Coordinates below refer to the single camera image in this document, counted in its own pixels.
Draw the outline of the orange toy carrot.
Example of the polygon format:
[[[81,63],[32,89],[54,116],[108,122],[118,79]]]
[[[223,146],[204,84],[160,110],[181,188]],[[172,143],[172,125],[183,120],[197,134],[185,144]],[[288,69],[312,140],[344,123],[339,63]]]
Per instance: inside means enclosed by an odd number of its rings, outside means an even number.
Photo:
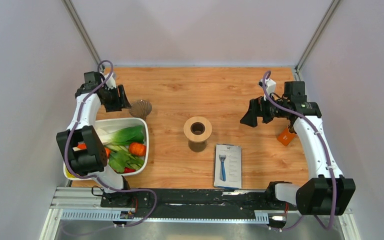
[[[87,149],[87,146],[85,143],[79,143],[77,145],[77,148],[80,149],[80,150],[86,150]],[[110,158],[110,154],[111,154],[111,150],[108,148],[108,147],[104,147],[104,150],[105,150],[105,153],[106,153],[106,157],[109,159]]]

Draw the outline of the orange toy pumpkin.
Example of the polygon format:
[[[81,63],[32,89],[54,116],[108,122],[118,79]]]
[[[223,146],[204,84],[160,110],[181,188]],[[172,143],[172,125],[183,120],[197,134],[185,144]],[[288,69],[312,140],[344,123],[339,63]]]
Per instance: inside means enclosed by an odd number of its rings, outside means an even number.
[[[147,154],[147,146],[142,143],[133,142],[129,145],[128,151],[132,155],[144,157]]]

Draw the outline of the razor retail package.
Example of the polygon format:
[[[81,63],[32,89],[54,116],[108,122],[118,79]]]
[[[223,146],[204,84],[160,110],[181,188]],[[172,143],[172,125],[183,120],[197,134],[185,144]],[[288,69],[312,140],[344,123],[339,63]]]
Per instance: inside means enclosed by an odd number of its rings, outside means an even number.
[[[222,189],[242,188],[242,147],[216,144],[213,186]]]

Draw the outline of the white vegetable tray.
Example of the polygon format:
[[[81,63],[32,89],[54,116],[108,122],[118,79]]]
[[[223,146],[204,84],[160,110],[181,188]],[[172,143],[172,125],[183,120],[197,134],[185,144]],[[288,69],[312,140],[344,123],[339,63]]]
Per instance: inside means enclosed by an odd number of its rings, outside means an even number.
[[[64,175],[72,181],[99,179],[115,186],[122,177],[137,175],[148,162],[149,131],[141,118],[113,118],[98,120],[93,126],[105,150],[103,171],[88,172],[82,178],[74,176],[63,166]]]

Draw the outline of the orange coffee filter box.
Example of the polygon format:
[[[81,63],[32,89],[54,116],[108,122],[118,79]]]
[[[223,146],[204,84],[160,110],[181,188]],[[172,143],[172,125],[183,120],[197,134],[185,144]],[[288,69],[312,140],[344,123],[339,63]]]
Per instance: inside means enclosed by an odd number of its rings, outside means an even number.
[[[285,147],[287,147],[295,138],[297,134],[291,130],[290,126],[286,126],[283,131],[276,137],[276,139]]]

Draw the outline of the glass ribbed coffee dripper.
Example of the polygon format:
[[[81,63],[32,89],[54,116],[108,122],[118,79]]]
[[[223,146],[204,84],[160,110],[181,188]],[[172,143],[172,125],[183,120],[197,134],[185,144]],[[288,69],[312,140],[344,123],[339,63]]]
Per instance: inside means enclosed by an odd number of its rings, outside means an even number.
[[[147,116],[152,112],[153,106],[148,100],[136,100],[131,103],[129,108],[129,114],[134,118],[140,118],[146,120]]]

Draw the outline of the green leafy vegetable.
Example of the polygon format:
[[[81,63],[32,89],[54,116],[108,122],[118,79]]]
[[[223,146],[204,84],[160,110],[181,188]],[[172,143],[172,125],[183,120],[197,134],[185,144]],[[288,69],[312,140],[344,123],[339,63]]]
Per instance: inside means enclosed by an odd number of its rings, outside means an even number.
[[[125,167],[135,169],[135,172],[137,172],[144,166],[145,161],[137,156],[125,152],[124,150],[120,150],[117,152],[111,152],[108,163],[114,171],[122,174]]]

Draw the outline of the red chili pepper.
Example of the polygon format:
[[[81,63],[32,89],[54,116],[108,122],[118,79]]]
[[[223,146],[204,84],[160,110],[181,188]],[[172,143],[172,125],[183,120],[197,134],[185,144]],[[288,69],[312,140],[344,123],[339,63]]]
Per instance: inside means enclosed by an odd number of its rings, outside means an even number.
[[[123,174],[128,174],[128,173],[134,173],[136,170],[134,168],[129,168],[125,167],[124,171],[122,172]]]

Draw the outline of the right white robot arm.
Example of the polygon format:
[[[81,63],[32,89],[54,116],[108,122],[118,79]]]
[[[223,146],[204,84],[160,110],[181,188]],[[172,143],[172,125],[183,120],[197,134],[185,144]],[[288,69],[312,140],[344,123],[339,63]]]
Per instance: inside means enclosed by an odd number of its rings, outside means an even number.
[[[280,208],[285,202],[296,206],[301,215],[342,215],[356,191],[352,178],[338,167],[324,133],[321,110],[307,100],[303,81],[287,81],[284,93],[275,99],[276,83],[268,78],[258,82],[264,95],[249,101],[241,124],[255,128],[258,118],[264,124],[275,118],[289,120],[287,131],[301,142],[308,168],[308,181],[297,186],[285,181],[271,182],[265,195],[266,205]]]

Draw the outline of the green bok choy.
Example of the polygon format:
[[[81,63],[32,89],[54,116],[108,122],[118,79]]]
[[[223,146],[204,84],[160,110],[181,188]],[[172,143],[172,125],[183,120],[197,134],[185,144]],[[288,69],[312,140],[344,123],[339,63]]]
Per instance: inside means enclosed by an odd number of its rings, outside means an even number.
[[[96,133],[104,145],[126,146],[132,143],[143,144],[145,142],[143,127],[140,125],[125,127],[112,132],[98,128]]]

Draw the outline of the yellow toy cabbage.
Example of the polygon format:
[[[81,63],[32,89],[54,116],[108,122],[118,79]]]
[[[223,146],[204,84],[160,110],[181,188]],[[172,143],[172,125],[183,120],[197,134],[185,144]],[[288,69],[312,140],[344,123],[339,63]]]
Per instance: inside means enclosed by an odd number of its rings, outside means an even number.
[[[67,167],[64,168],[64,174],[68,179],[74,179],[75,177],[70,173]]]

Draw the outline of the round wooden dripper stand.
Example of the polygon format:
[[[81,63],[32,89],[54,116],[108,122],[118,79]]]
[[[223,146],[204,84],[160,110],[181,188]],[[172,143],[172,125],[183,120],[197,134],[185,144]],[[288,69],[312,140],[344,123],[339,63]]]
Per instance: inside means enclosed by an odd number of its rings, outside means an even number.
[[[184,123],[183,133],[192,143],[204,143],[212,135],[213,127],[207,118],[194,116]]]

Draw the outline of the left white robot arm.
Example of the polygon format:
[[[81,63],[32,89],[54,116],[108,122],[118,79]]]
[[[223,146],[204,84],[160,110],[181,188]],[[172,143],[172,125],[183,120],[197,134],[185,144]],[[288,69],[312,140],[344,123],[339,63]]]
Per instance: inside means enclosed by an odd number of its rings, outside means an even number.
[[[125,177],[109,165],[103,142],[94,127],[101,106],[108,112],[130,107],[123,85],[117,85],[115,73],[84,73],[84,83],[74,94],[76,108],[66,130],[57,133],[56,142],[65,169],[77,180],[94,180],[105,193],[114,193],[120,207],[133,201],[133,193]]]

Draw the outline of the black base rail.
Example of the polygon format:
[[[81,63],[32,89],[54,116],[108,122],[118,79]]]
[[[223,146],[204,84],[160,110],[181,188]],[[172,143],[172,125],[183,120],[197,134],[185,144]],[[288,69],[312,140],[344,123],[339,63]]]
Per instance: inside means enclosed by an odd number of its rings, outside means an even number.
[[[95,185],[90,191],[100,198],[100,207],[116,211],[113,221],[118,225],[138,221],[225,222],[282,228],[288,214],[296,210],[265,190],[139,188],[109,193]]]

